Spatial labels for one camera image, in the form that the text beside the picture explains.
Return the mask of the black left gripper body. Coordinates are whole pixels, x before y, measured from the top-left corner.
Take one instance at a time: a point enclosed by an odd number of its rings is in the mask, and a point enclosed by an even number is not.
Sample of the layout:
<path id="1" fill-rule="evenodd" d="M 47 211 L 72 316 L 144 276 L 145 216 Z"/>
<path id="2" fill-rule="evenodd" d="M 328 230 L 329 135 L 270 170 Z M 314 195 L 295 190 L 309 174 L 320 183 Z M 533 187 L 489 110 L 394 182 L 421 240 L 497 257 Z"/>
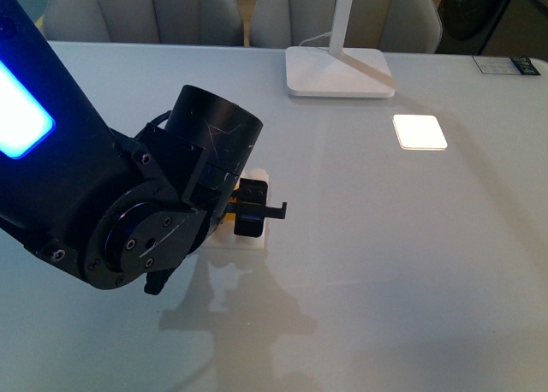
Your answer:
<path id="1" fill-rule="evenodd" d="M 237 104 L 186 85 L 172 110 L 149 122 L 143 143 L 185 206 L 205 216 L 190 240 L 194 252 L 222 222 L 236 183 L 262 130 L 262 121 Z M 287 207 L 234 204 L 233 212 L 283 219 Z"/>

